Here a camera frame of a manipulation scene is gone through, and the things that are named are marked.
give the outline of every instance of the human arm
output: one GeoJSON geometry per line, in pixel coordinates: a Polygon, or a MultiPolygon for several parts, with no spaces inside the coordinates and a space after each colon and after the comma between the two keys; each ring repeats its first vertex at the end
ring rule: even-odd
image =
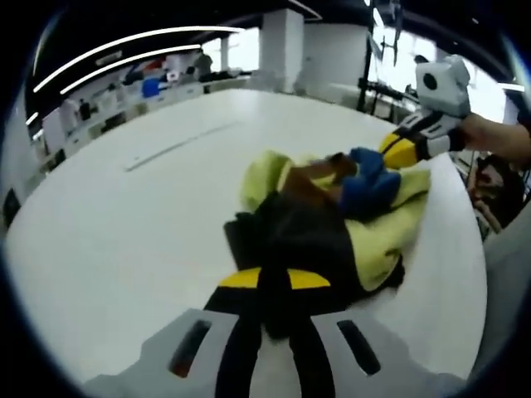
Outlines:
{"type": "Polygon", "coordinates": [[[531,138],[521,124],[501,124],[471,114],[463,120],[460,129],[468,149],[496,153],[520,167],[531,161],[531,138]]]}

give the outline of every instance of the desk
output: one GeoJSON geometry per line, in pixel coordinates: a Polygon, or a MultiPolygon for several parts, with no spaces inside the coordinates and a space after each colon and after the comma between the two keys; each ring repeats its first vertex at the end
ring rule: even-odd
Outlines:
{"type": "MultiPolygon", "coordinates": [[[[392,129],[351,109],[249,90],[204,95],[119,126],[67,158],[11,225],[6,253],[31,325],[76,381],[124,370],[147,337],[201,308],[235,270],[222,226],[240,210],[253,158],[267,148],[293,157],[376,148],[392,129]]],[[[406,279],[396,294],[360,305],[422,365],[467,377],[485,318],[480,233],[449,157],[424,167],[433,187],[406,279]]]]}

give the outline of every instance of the white pillar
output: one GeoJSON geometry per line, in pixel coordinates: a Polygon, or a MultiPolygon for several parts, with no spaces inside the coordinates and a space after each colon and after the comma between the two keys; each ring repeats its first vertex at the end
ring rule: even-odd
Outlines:
{"type": "Polygon", "coordinates": [[[222,38],[222,70],[229,69],[229,38],[222,38]]]}
{"type": "Polygon", "coordinates": [[[7,117],[0,165],[0,205],[12,188],[22,204],[30,194],[28,183],[39,168],[37,155],[31,146],[26,126],[24,85],[20,89],[11,113],[7,117]]]}
{"type": "Polygon", "coordinates": [[[302,69],[304,17],[292,10],[279,10],[264,16],[261,29],[260,69],[275,74],[282,89],[293,91],[302,69]]]}

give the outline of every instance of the yellow cloth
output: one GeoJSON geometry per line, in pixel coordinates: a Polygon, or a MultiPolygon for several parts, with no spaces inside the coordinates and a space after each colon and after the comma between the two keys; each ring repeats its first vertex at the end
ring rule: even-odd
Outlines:
{"type": "MultiPolygon", "coordinates": [[[[304,157],[304,163],[296,165],[287,156],[266,151],[246,170],[241,185],[241,204],[254,212],[266,197],[280,191],[290,168],[304,166],[312,157],[304,157]]],[[[430,188],[428,170],[400,170],[401,185],[391,210],[368,222],[345,220],[345,226],[353,245],[358,277],[363,288],[370,292],[380,286],[393,271],[402,248],[416,235],[426,206],[430,188]]],[[[327,189],[334,176],[312,180],[327,189]]]]}

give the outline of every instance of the ceiling light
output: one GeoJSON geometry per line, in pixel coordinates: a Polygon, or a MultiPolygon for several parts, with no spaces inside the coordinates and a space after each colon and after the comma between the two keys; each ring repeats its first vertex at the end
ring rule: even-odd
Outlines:
{"type": "Polygon", "coordinates": [[[164,29],[157,29],[156,31],[149,31],[144,33],[137,33],[136,35],[127,36],[118,40],[111,41],[110,43],[104,44],[103,46],[96,47],[93,50],[87,51],[85,54],[81,54],[80,56],[77,56],[71,61],[66,62],[61,68],[56,70],[55,72],[51,73],[48,77],[46,77],[41,83],[35,86],[33,89],[33,92],[36,93],[38,90],[40,90],[42,87],[50,83],[53,79],[55,79],[58,75],[63,73],[65,70],[70,68],[71,66],[77,64],[80,61],[83,61],[84,59],[88,58],[89,56],[93,56],[94,54],[98,52],[102,52],[104,50],[107,50],[111,47],[118,46],[120,44],[124,44],[128,41],[133,41],[137,39],[142,39],[144,37],[150,37],[150,36],[157,36],[157,35],[163,35],[165,33],[177,33],[177,32],[243,32],[245,29],[241,27],[167,27],[164,29]]]}
{"type": "Polygon", "coordinates": [[[522,85],[513,85],[511,83],[498,83],[498,86],[504,90],[519,91],[523,93],[525,88],[522,85]]]}
{"type": "Polygon", "coordinates": [[[141,60],[142,58],[149,58],[150,56],[158,56],[160,54],[166,54],[166,53],[169,53],[169,52],[177,52],[177,51],[183,51],[183,50],[195,50],[197,48],[201,48],[201,46],[199,46],[198,44],[192,44],[190,46],[169,47],[169,48],[163,48],[162,50],[145,52],[144,54],[140,54],[138,56],[131,56],[129,58],[125,58],[122,61],[118,61],[118,62],[115,62],[114,64],[110,64],[110,65],[104,66],[103,68],[95,70],[94,72],[89,73],[87,76],[82,77],[79,80],[76,80],[74,83],[72,83],[71,85],[65,87],[63,90],[61,90],[61,94],[67,93],[68,91],[74,89],[75,87],[77,87],[81,83],[87,81],[88,79],[92,79],[93,77],[95,77],[97,75],[101,75],[102,73],[106,72],[107,70],[113,69],[113,68],[115,68],[117,66],[121,66],[121,65],[127,64],[127,63],[132,62],[132,61],[141,60]]]}
{"type": "Polygon", "coordinates": [[[315,18],[306,18],[306,21],[321,21],[323,17],[321,14],[316,12],[315,10],[311,9],[310,7],[306,6],[302,2],[299,2],[297,0],[288,0],[289,2],[293,3],[295,6],[301,7],[303,10],[309,12],[310,14],[314,15],[315,18]]]}
{"type": "Polygon", "coordinates": [[[37,116],[39,115],[38,112],[34,113],[32,116],[30,116],[28,118],[28,120],[26,120],[26,126],[29,126],[31,123],[33,123],[33,120],[35,120],[37,118],[37,116]]]}
{"type": "Polygon", "coordinates": [[[382,16],[380,15],[380,12],[378,12],[377,8],[373,9],[373,18],[379,27],[383,27],[383,19],[382,19],[382,16]]]}
{"type": "Polygon", "coordinates": [[[32,140],[33,141],[37,141],[39,139],[39,137],[42,136],[42,133],[44,133],[44,130],[43,129],[40,129],[39,131],[37,131],[35,133],[35,135],[32,137],[32,140]]]}

